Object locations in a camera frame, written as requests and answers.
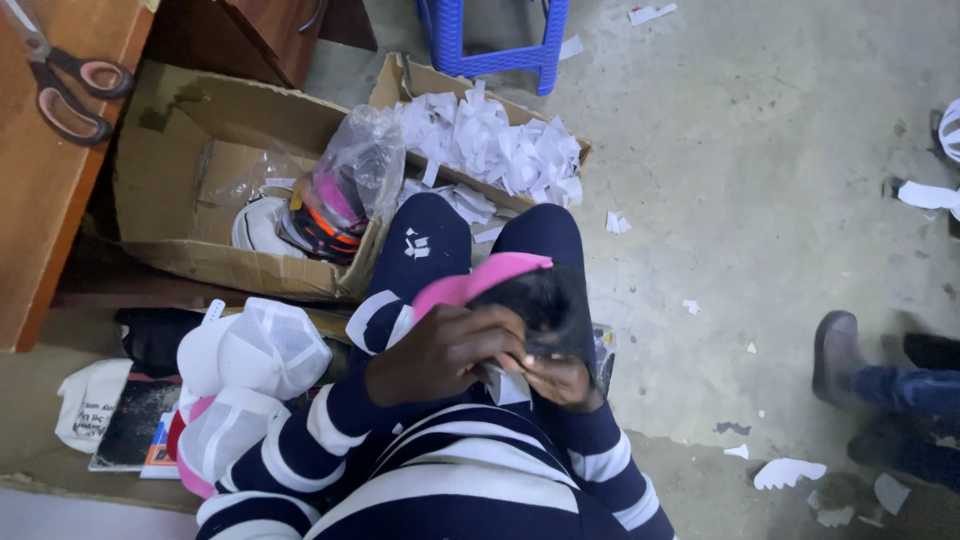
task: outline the striped sweater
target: striped sweater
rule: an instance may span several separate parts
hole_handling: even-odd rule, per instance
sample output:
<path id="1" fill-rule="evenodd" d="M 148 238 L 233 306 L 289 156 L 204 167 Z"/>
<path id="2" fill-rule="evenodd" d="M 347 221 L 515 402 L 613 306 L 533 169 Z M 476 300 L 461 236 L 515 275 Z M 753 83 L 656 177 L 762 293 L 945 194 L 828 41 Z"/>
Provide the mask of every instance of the striped sweater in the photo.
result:
<path id="1" fill-rule="evenodd" d="M 397 435 L 366 483 L 321 515 L 307 501 L 389 419 L 363 375 L 277 418 L 201 506 L 197 539 L 675 538 L 606 404 L 591 414 L 554 406 L 542 428 L 493 405 L 449 406 Z"/>

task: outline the person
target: person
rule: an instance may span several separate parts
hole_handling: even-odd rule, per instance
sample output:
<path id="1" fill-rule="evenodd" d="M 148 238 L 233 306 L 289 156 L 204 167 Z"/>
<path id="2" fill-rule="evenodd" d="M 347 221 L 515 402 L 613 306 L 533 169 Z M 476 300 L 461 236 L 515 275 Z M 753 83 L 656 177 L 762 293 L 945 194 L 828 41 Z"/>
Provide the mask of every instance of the person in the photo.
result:
<path id="1" fill-rule="evenodd" d="M 943 351 L 944 338 L 914 334 L 923 349 Z M 857 344 L 856 317 L 832 311 L 814 341 L 813 392 L 821 401 L 850 409 L 857 402 L 884 412 L 847 447 L 865 466 L 887 467 L 960 493 L 960 453 L 939 446 L 933 433 L 956 431 L 960 420 L 960 371 L 874 366 Z"/>
<path id="2" fill-rule="evenodd" d="M 410 231 L 429 238 L 428 257 L 404 255 Z M 555 205 L 510 221 L 493 251 L 584 268 L 576 224 Z M 528 356 L 512 311 L 438 305 L 386 348 L 402 307 L 468 274 L 470 253 L 467 222 L 440 196 L 399 208 L 368 291 L 398 297 L 364 331 L 376 354 L 354 348 L 344 379 L 228 468 L 198 511 L 198 540 L 676 537 L 584 362 Z M 586 298 L 582 275 L 577 286 Z M 472 369 L 487 358 L 522 374 L 531 400 L 493 405 Z"/>

